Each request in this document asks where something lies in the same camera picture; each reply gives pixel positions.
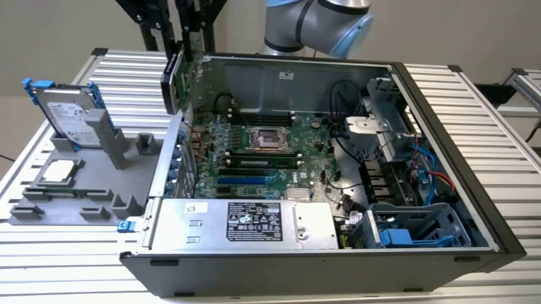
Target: motherboard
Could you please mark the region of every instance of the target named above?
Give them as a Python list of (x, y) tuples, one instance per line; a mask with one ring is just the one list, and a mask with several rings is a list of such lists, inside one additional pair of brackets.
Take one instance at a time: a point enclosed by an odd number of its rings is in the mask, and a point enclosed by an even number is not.
[(255, 120), (244, 114), (236, 122), (226, 115), (196, 114), (196, 198), (339, 201), (339, 191), (326, 185), (336, 170), (327, 118), (278, 117)]

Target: white wall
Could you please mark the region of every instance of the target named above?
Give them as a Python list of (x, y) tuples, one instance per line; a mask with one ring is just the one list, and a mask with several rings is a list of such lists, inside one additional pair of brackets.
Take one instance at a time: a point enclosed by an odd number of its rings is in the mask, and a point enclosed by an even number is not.
[[(541, 68), (540, 0), (373, 3), (374, 29), (355, 59), (458, 64), (477, 82), (499, 81), (511, 67)], [(263, 26), (264, 0), (228, 0), (215, 26), (218, 50), (258, 52)], [(24, 95), (20, 80), (69, 82), (95, 47), (144, 45), (113, 0), (0, 0), (0, 41), (0, 136), (20, 140), (11, 145), (15, 156), (41, 122), (24, 99), (7, 97)], [(529, 121), (514, 124), (530, 127)]]

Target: blue cable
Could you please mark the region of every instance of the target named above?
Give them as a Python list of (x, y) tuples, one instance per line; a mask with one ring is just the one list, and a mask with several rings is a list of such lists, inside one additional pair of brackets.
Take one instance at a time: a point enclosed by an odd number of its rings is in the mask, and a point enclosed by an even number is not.
[[(431, 154), (425, 148), (422, 148), (422, 147), (419, 147), (419, 146), (417, 146), (414, 144), (410, 145), (410, 147), (413, 149), (417, 149), (417, 151), (419, 153), (422, 153), (423, 155), (426, 155), (430, 158), (430, 160), (431, 160), (431, 169), (435, 170), (437, 165), (438, 165), (437, 156), (434, 154)], [(437, 181), (433, 178), (431, 183), (430, 183), (430, 192), (429, 192), (429, 196), (426, 197), (425, 203), (422, 204), (423, 206), (430, 205), (431, 200), (434, 199), (434, 196), (435, 196), (435, 191), (437, 191)]]

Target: blue latch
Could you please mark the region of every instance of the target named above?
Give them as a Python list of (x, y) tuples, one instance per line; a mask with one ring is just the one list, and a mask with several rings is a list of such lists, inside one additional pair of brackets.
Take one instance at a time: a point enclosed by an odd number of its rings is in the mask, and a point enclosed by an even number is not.
[(386, 229), (381, 231), (381, 244), (385, 247), (417, 247), (417, 248), (437, 248), (446, 247), (453, 241), (453, 236), (442, 236), (438, 239), (411, 240), (411, 235), (407, 229)]
[(53, 80), (36, 80), (32, 84), (37, 89), (51, 89), (55, 86)]
[(132, 233), (132, 232), (135, 232), (135, 224), (136, 224), (136, 222), (132, 222), (129, 220), (121, 220), (119, 222), (119, 225), (116, 226), (116, 232), (117, 233)]
[(379, 236), (383, 246), (410, 246), (413, 244), (407, 229), (386, 229), (381, 231)]

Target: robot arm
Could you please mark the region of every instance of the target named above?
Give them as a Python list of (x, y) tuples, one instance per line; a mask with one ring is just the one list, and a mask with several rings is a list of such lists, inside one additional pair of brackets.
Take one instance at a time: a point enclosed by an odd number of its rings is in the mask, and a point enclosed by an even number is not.
[(370, 0), (267, 0), (262, 54), (298, 56), (304, 46), (347, 58), (371, 28)]

